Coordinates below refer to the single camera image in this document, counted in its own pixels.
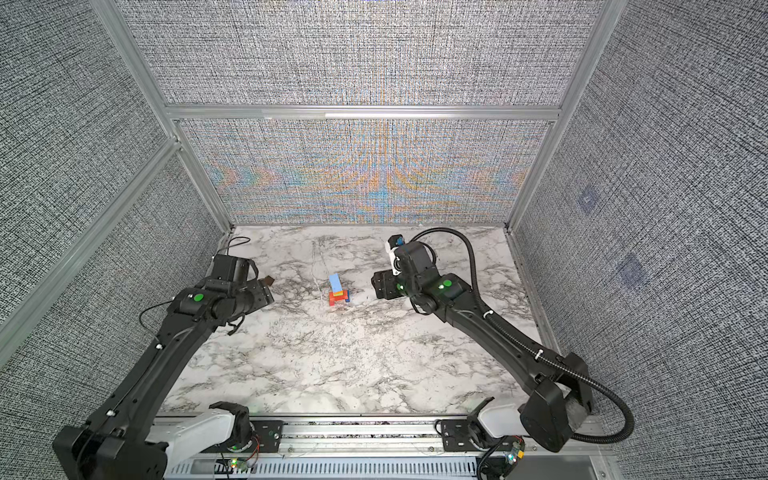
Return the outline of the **orange wood block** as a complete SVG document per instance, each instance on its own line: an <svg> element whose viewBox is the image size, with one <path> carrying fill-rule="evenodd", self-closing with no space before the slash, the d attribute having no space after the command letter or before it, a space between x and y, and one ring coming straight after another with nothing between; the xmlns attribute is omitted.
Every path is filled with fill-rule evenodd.
<svg viewBox="0 0 768 480"><path fill-rule="evenodd" d="M328 297L328 302L329 302L329 300L333 300L333 301L335 301L335 305L336 305L337 303L341 303L341 302L344 302L344 303L346 303L346 302L345 302L345 299L335 299L335 298L333 298L333 297L331 296L331 294L332 294L332 292L329 294L329 297Z"/></svg>

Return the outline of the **light blue wood block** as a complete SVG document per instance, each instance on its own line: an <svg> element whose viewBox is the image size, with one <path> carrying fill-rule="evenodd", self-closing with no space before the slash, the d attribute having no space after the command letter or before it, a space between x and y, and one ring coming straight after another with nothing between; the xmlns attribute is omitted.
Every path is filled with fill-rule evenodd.
<svg viewBox="0 0 768 480"><path fill-rule="evenodd" d="M331 291L334 295L340 295L343 293L343 287L341 284L341 280L338 274L332 274L329 276L329 282L331 286Z"/></svg>

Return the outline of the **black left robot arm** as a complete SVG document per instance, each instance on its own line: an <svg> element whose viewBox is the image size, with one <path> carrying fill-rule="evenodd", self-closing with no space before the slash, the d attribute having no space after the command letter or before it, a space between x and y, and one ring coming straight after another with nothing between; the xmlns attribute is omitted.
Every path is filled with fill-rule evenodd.
<svg viewBox="0 0 768 480"><path fill-rule="evenodd" d="M152 342L113 393L79 427L65 426L53 450L69 479L161 479L214 445L251 438L248 410L225 402L170 433L154 425L170 389L220 327L236 333L246 316L273 303L274 280L251 259L217 254L208 276L165 303Z"/></svg>

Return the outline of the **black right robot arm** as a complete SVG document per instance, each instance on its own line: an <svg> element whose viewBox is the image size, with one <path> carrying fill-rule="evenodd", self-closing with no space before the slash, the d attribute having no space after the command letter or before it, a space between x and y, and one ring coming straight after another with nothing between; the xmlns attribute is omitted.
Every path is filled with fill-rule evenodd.
<svg viewBox="0 0 768 480"><path fill-rule="evenodd" d="M385 242L391 267L373 274L379 299L406 297L422 315L436 315L460 330L508 370L528 401L519 408L530 437L551 452L560 451L592 413L586 362L575 353L561 356L536 342L496 313L479 293L473 247L465 244L470 280L442 273L431 247L393 235Z"/></svg>

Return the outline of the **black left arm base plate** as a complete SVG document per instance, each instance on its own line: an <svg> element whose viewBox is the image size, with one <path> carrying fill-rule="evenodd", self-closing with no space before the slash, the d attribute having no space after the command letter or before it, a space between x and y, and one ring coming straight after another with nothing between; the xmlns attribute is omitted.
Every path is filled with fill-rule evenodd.
<svg viewBox="0 0 768 480"><path fill-rule="evenodd" d="M277 453L285 423L281 420L237 421L225 449L232 453Z"/></svg>

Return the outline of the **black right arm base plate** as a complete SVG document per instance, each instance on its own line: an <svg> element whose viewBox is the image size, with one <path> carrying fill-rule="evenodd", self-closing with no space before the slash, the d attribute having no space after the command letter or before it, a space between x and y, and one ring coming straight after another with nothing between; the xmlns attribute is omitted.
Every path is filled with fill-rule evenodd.
<svg viewBox="0 0 768 480"><path fill-rule="evenodd" d="M439 419L435 425L440 434L443 450L449 453L481 452L483 447L471 438L465 419Z"/></svg>

